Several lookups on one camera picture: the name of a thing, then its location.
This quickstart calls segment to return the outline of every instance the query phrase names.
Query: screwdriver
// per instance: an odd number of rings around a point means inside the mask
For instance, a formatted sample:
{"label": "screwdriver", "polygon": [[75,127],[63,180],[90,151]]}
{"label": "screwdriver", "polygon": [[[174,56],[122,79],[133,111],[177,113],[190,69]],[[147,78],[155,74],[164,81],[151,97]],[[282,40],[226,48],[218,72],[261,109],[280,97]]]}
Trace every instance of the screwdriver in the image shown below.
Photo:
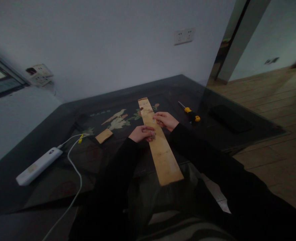
{"label": "screwdriver", "polygon": [[200,121],[200,117],[196,115],[195,112],[193,112],[189,107],[185,107],[182,103],[180,103],[178,101],[178,103],[184,108],[184,111],[187,112],[188,114],[188,119],[189,119],[189,122],[192,123],[192,122],[198,122]]}

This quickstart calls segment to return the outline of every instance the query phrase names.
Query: person's left hand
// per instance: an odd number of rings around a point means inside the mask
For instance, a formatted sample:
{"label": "person's left hand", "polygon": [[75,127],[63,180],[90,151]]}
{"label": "person's left hand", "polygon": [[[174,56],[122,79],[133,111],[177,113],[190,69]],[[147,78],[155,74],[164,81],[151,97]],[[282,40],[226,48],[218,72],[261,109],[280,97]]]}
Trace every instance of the person's left hand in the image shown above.
{"label": "person's left hand", "polygon": [[134,142],[140,142],[143,139],[150,142],[152,141],[152,133],[149,131],[154,131],[155,128],[150,126],[137,126],[134,131],[130,134],[129,138],[132,139]]}

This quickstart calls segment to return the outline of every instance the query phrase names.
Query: electrical outlet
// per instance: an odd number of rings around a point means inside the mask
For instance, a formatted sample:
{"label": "electrical outlet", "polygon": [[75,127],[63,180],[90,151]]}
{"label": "electrical outlet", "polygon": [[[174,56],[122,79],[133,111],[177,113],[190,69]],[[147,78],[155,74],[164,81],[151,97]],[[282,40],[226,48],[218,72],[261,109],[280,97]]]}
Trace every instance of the electrical outlet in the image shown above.
{"label": "electrical outlet", "polygon": [[195,28],[186,28],[175,31],[174,45],[191,42],[194,39]]}
{"label": "electrical outlet", "polygon": [[174,45],[182,44],[185,42],[185,30],[175,31]]}
{"label": "electrical outlet", "polygon": [[43,77],[51,77],[53,73],[46,67],[45,64],[39,64],[32,66]]}
{"label": "electrical outlet", "polygon": [[274,58],[274,59],[272,60],[272,62],[271,62],[271,63],[276,63],[276,62],[277,62],[277,60],[279,60],[279,57],[277,57],[277,58]]}
{"label": "electrical outlet", "polygon": [[268,59],[264,64],[273,64],[276,63],[279,60],[279,57],[273,58],[273,59]]}
{"label": "electrical outlet", "polygon": [[272,60],[269,59],[269,60],[266,60],[266,62],[264,64],[271,64],[272,63]]}
{"label": "electrical outlet", "polygon": [[44,77],[39,73],[30,76],[30,82],[34,85],[45,86],[50,81],[51,79],[49,77]]}
{"label": "electrical outlet", "polygon": [[185,29],[185,42],[191,42],[194,40],[195,28],[186,28]]}

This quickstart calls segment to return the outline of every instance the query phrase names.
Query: black sleeve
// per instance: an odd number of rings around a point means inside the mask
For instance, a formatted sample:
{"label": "black sleeve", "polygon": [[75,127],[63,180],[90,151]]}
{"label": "black sleeve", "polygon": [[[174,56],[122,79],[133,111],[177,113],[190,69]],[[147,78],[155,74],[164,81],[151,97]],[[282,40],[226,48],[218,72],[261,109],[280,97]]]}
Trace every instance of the black sleeve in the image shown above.
{"label": "black sleeve", "polygon": [[284,238],[296,233],[296,209],[272,194],[262,180],[247,172],[233,157],[215,149],[182,124],[172,131],[170,139],[199,172],[220,186],[231,213],[241,222],[249,222],[249,226],[260,223],[267,232]]}
{"label": "black sleeve", "polygon": [[72,225],[69,240],[123,239],[128,235],[123,208],[137,165],[137,154],[138,144],[127,138],[96,181]]}

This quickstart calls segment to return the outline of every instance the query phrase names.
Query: white power bank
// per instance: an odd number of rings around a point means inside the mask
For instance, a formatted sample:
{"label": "white power bank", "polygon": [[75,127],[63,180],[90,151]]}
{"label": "white power bank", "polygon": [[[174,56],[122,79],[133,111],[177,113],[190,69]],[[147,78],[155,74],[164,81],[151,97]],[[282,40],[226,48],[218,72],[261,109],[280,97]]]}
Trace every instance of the white power bank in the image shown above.
{"label": "white power bank", "polygon": [[23,171],[16,180],[20,186],[29,185],[37,176],[40,175],[51,163],[55,161],[62,151],[56,147],[52,147],[47,153],[36,160],[31,166]]}

